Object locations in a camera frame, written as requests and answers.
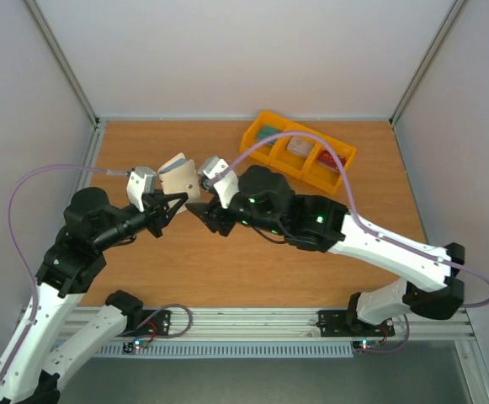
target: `teal object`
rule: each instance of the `teal object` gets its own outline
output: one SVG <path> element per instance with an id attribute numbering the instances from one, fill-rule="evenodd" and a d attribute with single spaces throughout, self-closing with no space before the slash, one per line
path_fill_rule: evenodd
<path id="1" fill-rule="evenodd" d="M 276 133 L 280 133 L 280 132 L 281 132 L 281 130 L 273 128 L 272 126 L 265 125 L 258 132 L 257 140 L 261 141 L 262 139 L 264 139 L 267 136 L 275 135 Z M 267 146 L 274 146 L 275 142 L 276 141 L 270 141 L 269 143 L 267 143 Z"/>

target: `wooden table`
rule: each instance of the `wooden table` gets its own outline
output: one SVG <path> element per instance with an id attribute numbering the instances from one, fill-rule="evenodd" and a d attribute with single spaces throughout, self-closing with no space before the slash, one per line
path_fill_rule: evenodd
<path id="1" fill-rule="evenodd" d="M 396 139 L 388 122 L 303 122 L 358 148 L 348 171 L 359 213 L 379 226 L 423 241 L 417 210 Z M 178 152 L 196 167 L 211 156 L 234 159 L 245 121 L 109 122 L 97 167 L 158 169 Z M 242 173 L 254 160 L 239 167 Z M 321 191 L 290 180 L 298 193 Z M 95 175 L 113 205 L 128 204 L 125 178 Z M 335 199 L 347 203 L 343 187 Z M 155 239 L 141 233 L 128 247 L 106 252 L 107 267 L 82 303 L 101 306 L 122 289 L 146 306 L 346 306 L 356 291 L 375 290 L 396 276 L 354 258 L 299 251 L 266 242 L 236 226 L 229 237 L 214 235 L 188 211 Z"/>

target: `brown surface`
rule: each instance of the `brown surface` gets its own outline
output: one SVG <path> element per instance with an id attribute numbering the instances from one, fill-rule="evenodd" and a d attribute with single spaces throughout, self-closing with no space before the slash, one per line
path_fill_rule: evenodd
<path id="1" fill-rule="evenodd" d="M 211 156 L 236 157 L 249 122 L 110 122 L 97 166 L 157 169 L 178 152 L 199 167 Z M 348 175 L 359 213 L 379 226 L 423 241 L 412 193 L 387 122 L 304 122 L 358 148 Z M 239 173 L 253 163 L 239 167 Z M 297 192 L 321 191 L 290 180 Z M 125 178 L 96 175 L 114 205 L 127 205 Z M 345 190 L 335 199 L 347 203 Z M 189 212 L 175 217 L 155 239 L 148 232 L 128 247 L 106 252 L 107 267 L 83 299 L 101 306 L 123 289 L 147 306 L 345 306 L 356 291 L 375 290 L 396 279 L 354 258 L 303 252 L 264 241 L 236 226 L 227 238 L 214 235 Z"/>

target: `red item in tray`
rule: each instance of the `red item in tray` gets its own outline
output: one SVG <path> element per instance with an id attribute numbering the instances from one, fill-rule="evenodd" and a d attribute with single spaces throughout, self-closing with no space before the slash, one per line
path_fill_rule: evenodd
<path id="1" fill-rule="evenodd" d="M 345 164 L 347 163 L 347 159 L 341 156 L 338 157 L 339 157 L 339 161 L 342 162 L 342 166 L 345 167 Z M 319 153 L 319 156 L 317 156 L 317 162 L 323 167 L 330 168 L 336 173 L 339 173 L 338 165 L 336 164 L 336 162 L 334 162 L 334 159 L 332 158 L 332 156 L 328 151 L 326 150 L 321 151 Z"/>

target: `white wall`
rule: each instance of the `white wall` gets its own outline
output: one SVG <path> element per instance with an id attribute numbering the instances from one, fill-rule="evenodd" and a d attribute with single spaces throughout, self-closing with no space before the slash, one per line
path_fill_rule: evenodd
<path id="1" fill-rule="evenodd" d="M 450 0 L 40 0 L 99 116 L 390 118 Z"/>
<path id="2" fill-rule="evenodd" d="M 457 241 L 489 274 L 489 2 L 468 3 L 398 125 L 431 242 Z M 468 301 L 487 296 L 473 279 Z M 470 311 L 489 369 L 489 306 Z"/>
<path id="3" fill-rule="evenodd" d="M 0 354 L 29 287 L 5 231 L 14 182 L 54 162 L 80 162 L 90 124 L 23 2 L 0 1 Z M 20 191 L 13 227 L 37 269 L 61 223 L 74 176 L 49 173 Z"/>

